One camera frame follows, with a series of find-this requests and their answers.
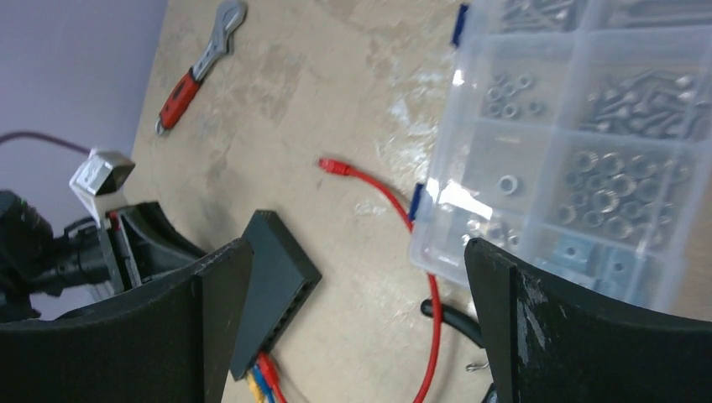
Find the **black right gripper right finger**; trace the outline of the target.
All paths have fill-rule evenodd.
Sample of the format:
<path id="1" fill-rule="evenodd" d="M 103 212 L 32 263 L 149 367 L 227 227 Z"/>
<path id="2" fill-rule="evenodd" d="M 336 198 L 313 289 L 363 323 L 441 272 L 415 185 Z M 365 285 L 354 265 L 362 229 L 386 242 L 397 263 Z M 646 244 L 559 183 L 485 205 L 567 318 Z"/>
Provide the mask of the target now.
<path id="1" fill-rule="evenodd" d="M 603 296 L 483 238 L 463 256 L 498 401 L 710 401 L 709 322 Z"/>

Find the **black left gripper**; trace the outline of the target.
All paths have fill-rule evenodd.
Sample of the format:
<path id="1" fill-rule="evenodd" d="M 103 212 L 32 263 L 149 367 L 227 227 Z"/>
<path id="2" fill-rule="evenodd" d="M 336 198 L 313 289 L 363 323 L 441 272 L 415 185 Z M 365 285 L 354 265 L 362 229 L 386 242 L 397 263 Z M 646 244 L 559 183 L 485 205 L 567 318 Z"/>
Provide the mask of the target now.
<path id="1" fill-rule="evenodd" d="M 207 253 L 173 227 L 157 201 L 108 213 L 107 230 L 86 217 L 56 237 L 22 197 L 1 191 L 1 322 L 40 317 L 30 296 L 60 296 L 80 285 L 109 282 L 135 289 L 192 264 Z"/>

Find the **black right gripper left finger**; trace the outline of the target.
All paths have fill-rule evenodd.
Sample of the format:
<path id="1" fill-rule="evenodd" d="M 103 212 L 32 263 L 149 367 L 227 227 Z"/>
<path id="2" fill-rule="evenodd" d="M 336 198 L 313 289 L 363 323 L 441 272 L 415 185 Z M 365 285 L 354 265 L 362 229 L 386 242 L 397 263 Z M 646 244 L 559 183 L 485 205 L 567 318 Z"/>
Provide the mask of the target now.
<path id="1" fill-rule="evenodd" d="M 253 251 L 237 238 L 54 321 L 1 327 L 4 402 L 219 402 Z"/>

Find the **black network switch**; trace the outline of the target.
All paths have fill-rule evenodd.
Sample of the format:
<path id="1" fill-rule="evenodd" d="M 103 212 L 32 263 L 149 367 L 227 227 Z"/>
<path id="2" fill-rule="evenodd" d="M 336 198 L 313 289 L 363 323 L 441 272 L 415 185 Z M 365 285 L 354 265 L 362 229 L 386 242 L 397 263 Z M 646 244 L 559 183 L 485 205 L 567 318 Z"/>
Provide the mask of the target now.
<path id="1" fill-rule="evenodd" d="M 257 210 L 243 231 L 253 252 L 252 274 L 229 373 L 243 379 L 259 353 L 280 340 L 322 273 L 275 211 Z"/>

